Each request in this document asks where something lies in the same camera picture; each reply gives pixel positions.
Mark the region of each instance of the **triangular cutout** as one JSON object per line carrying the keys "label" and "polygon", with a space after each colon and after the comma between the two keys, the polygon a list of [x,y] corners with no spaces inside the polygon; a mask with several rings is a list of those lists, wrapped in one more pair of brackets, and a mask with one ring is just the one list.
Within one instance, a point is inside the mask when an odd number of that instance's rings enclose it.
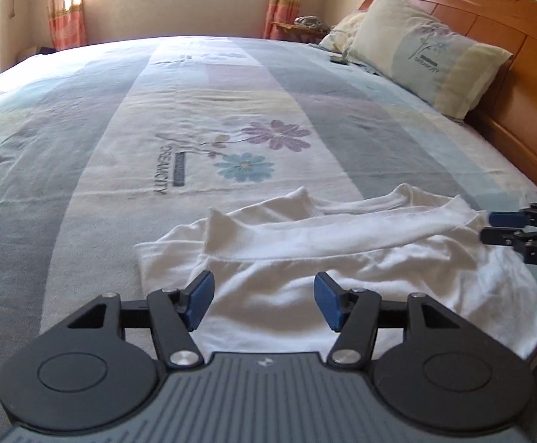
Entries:
{"label": "triangular cutout", "polygon": [[424,324],[427,328],[459,328],[457,323],[427,304],[422,305],[422,313],[424,315]]}
{"label": "triangular cutout", "polygon": [[68,325],[68,328],[71,328],[72,330],[77,328],[102,328],[104,325],[104,315],[106,312],[106,305],[96,305],[78,319],[71,322]]}

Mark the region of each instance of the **ribbed gray panel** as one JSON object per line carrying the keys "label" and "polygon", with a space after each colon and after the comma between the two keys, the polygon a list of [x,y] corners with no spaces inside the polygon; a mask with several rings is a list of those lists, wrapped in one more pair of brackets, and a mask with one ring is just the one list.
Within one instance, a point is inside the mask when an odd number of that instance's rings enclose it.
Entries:
{"label": "ribbed gray panel", "polygon": [[[269,365],[261,365],[272,360]],[[46,436],[16,428],[1,443],[528,443],[511,428],[448,438],[394,417],[356,372],[325,367],[318,354],[217,354],[171,375],[139,415],[93,435]]]}

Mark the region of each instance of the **wooden nightstand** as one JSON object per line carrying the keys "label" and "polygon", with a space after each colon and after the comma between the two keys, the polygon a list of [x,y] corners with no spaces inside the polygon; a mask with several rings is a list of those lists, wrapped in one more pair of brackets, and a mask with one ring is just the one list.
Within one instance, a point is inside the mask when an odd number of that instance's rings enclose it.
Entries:
{"label": "wooden nightstand", "polygon": [[328,32],[322,32],[319,30],[312,30],[301,25],[290,25],[289,23],[279,23],[278,21],[271,21],[276,26],[283,40],[299,42],[299,43],[319,43]]}

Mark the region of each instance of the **wooden headboard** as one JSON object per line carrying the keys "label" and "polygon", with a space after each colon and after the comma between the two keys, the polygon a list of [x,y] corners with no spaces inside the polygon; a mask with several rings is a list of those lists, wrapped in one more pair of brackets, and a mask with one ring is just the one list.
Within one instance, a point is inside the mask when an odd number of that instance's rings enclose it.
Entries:
{"label": "wooden headboard", "polygon": [[453,31],[514,54],[465,121],[537,185],[537,1],[409,1]]}

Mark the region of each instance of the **white logo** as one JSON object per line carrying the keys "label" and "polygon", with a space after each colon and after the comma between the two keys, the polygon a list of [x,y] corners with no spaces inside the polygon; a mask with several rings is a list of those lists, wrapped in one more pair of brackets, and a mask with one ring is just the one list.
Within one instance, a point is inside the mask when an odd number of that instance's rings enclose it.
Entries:
{"label": "white logo", "polygon": [[264,358],[263,360],[258,360],[257,363],[260,366],[264,366],[265,368],[268,368],[269,366],[274,365],[274,360],[272,358]]}

